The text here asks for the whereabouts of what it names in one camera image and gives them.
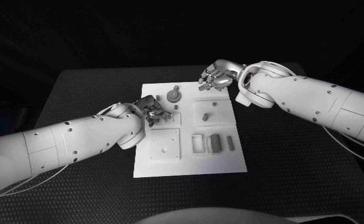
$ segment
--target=dark table surface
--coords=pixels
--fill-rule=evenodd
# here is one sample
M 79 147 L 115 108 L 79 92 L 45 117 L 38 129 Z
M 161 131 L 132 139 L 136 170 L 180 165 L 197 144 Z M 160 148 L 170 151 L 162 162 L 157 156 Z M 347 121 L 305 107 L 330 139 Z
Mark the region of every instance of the dark table surface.
M 285 64 L 298 75 L 298 64 Z M 79 69 L 61 73 L 37 128 L 141 98 L 142 84 L 194 82 L 206 66 Z M 278 106 L 239 104 L 230 87 L 248 173 L 134 178 L 135 148 L 115 146 L 35 189 L 0 198 L 15 223 L 134 223 L 178 209 L 230 207 L 282 217 L 344 214 L 364 223 L 364 175 L 321 126 Z M 45 180 L 40 175 L 24 188 Z

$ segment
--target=white platform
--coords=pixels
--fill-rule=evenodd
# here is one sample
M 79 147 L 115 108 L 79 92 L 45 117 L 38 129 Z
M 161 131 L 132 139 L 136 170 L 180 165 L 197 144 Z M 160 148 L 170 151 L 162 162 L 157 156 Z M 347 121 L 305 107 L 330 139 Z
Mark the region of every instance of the white platform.
M 171 103 L 168 92 L 175 85 L 180 86 L 183 99 Z M 160 95 L 164 109 L 180 115 L 175 115 L 175 122 L 162 121 L 152 128 L 147 125 L 147 138 L 136 149 L 135 178 L 248 172 L 227 88 L 223 91 L 200 91 L 199 82 L 145 84 L 142 97 L 147 95 Z M 204 113 L 212 115 L 209 121 L 203 120 Z M 174 135 L 178 133 L 173 129 L 178 129 L 175 131 L 180 133 L 180 147 L 178 137 Z M 219 134 L 222 139 L 220 153 L 207 151 L 206 138 L 214 134 Z M 194 153 L 193 135 L 203 135 L 203 153 Z M 232 136 L 235 151 L 230 151 L 227 136 Z

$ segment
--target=robotic hand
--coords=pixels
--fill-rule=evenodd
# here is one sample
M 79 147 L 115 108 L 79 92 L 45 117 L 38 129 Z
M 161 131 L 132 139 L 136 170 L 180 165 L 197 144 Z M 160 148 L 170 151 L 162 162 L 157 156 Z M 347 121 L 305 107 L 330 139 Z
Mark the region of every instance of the robotic hand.
M 297 74 L 282 65 L 262 61 L 240 65 L 217 60 L 204 70 L 200 91 L 222 90 L 239 82 L 236 101 L 264 108 L 275 104 L 295 116 L 364 140 L 364 94 Z
M 129 149 L 152 127 L 173 118 L 154 96 L 118 103 L 97 115 L 0 137 L 0 190 L 24 179 L 108 151 Z

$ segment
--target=round part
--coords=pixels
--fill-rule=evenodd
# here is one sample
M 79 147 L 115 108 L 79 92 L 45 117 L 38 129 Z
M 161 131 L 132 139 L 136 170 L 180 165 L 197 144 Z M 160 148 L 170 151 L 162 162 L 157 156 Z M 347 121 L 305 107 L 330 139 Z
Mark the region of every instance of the round part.
M 177 103 L 181 100 L 181 92 L 178 90 L 171 90 L 167 94 L 167 99 L 170 102 Z

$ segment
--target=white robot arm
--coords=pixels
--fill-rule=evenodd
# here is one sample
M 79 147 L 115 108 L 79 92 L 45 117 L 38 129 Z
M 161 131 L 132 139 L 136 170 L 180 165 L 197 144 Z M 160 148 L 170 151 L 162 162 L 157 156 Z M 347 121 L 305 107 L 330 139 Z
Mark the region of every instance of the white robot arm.
M 0 137 L 0 190 L 24 179 L 108 151 L 132 148 L 167 112 L 149 95 L 134 104 L 115 104 L 93 115 Z
M 238 102 L 271 108 L 275 103 L 291 114 L 364 141 L 364 94 L 297 74 L 262 61 L 240 65 L 217 60 L 203 72 L 200 90 L 219 90 L 239 81 Z

